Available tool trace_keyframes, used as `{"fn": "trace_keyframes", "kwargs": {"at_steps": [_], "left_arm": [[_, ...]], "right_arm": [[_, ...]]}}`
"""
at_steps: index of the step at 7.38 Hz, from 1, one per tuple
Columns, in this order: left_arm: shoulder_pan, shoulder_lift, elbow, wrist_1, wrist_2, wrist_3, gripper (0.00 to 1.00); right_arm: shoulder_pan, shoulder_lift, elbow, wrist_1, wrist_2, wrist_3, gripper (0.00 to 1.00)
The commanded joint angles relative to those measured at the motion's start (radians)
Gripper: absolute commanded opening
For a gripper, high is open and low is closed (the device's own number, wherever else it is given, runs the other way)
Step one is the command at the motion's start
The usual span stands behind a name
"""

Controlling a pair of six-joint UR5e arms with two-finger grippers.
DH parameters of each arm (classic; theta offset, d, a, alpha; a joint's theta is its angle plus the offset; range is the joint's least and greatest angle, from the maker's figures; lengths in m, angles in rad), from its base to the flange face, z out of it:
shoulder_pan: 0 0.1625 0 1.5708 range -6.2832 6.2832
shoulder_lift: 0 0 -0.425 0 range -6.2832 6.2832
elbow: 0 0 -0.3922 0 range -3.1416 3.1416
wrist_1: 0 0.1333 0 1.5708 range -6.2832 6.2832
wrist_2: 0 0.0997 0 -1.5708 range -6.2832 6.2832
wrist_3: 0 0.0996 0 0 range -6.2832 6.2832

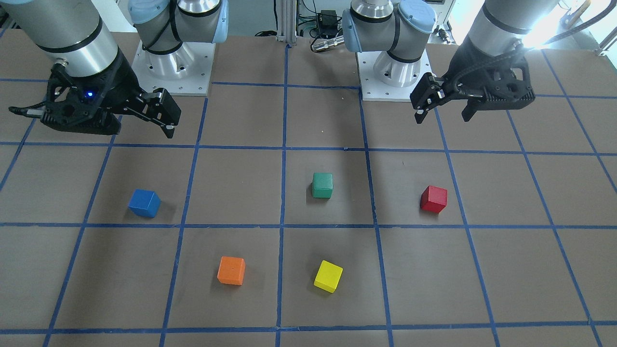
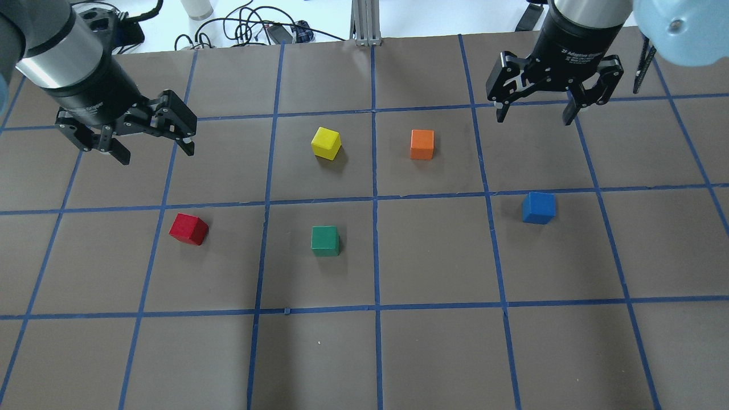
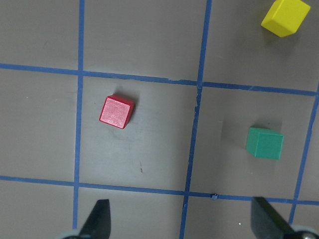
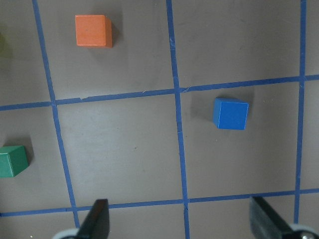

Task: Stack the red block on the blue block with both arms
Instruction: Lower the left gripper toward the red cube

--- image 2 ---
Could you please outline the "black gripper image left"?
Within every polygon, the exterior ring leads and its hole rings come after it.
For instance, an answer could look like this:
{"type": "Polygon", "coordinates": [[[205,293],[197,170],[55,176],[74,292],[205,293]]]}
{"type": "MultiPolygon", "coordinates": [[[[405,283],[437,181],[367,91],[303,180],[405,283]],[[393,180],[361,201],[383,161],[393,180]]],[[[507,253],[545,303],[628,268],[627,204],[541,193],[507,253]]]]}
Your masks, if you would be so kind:
{"type": "Polygon", "coordinates": [[[188,157],[195,153],[198,118],[187,104],[172,90],[144,96],[109,55],[75,85],[43,90],[59,105],[55,127],[79,150],[98,150],[127,166],[131,153],[116,137],[146,133],[174,141],[188,157]]]}

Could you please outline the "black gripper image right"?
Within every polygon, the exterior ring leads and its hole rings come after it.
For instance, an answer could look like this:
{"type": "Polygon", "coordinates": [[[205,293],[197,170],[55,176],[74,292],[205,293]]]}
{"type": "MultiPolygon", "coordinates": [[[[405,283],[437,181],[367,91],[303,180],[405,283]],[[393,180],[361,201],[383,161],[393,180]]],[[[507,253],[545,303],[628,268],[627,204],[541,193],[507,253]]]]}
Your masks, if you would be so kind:
{"type": "Polygon", "coordinates": [[[624,70],[617,55],[607,55],[621,25],[594,28],[568,20],[562,13],[545,18],[534,49],[525,58],[500,52],[485,83],[502,124],[513,101],[535,92],[567,92],[563,125],[581,109],[609,102],[624,70]]]}

